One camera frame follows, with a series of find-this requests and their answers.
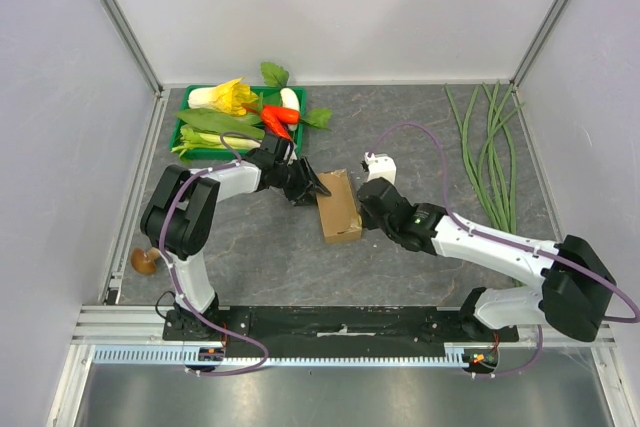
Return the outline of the brown cardboard express box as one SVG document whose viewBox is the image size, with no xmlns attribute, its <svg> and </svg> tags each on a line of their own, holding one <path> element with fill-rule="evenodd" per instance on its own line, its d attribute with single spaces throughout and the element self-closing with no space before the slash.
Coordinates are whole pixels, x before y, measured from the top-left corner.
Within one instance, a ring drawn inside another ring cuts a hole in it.
<svg viewBox="0 0 640 427">
<path fill-rule="evenodd" d="M 331 193 L 317 196 L 325 241 L 334 244 L 359 240 L 362 222 L 348 171 L 323 172 L 318 177 Z"/>
</svg>

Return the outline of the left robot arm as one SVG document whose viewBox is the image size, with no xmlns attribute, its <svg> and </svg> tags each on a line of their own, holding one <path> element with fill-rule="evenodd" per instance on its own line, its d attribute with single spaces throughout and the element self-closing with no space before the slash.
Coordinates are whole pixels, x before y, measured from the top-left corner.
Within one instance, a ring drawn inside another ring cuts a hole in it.
<svg viewBox="0 0 640 427">
<path fill-rule="evenodd" d="M 168 267 L 177 303 L 190 310 L 185 329 L 208 340 L 219 329 L 217 293 L 206 271 L 204 247 L 217 204 L 269 188 L 294 205 L 312 205 L 330 190 L 308 160 L 295 156 L 292 141 L 267 134 L 256 148 L 220 166 L 190 170 L 171 165 L 163 172 L 141 219 L 141 232 Z"/>
</svg>

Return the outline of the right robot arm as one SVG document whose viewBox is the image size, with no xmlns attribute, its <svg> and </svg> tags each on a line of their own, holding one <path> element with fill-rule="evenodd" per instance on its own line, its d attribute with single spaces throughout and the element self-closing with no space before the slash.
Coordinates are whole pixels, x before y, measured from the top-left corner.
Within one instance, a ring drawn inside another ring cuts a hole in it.
<svg viewBox="0 0 640 427">
<path fill-rule="evenodd" d="M 392 158 L 367 153 L 362 165 L 368 175 L 357 191 L 363 228 L 382 231 L 408 251 L 468 261 L 519 281 L 517 287 L 480 287 L 468 295 L 457 318 L 465 338 L 543 324 L 577 341 L 595 340 L 612 297 L 602 283 L 613 277 L 586 240 L 519 237 L 451 216 L 437 205 L 412 204 L 394 185 Z"/>
</svg>

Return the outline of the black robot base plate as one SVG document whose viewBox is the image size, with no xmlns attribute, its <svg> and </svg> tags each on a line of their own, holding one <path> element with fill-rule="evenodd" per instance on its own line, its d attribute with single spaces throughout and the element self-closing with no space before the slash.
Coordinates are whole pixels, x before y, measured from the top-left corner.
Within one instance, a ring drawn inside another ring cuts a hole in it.
<svg viewBox="0 0 640 427">
<path fill-rule="evenodd" d="M 210 320 L 264 344 L 269 353 L 438 355 L 446 343 L 515 343 L 515 327 L 496 332 L 459 310 L 437 307 L 232 306 Z"/>
</svg>

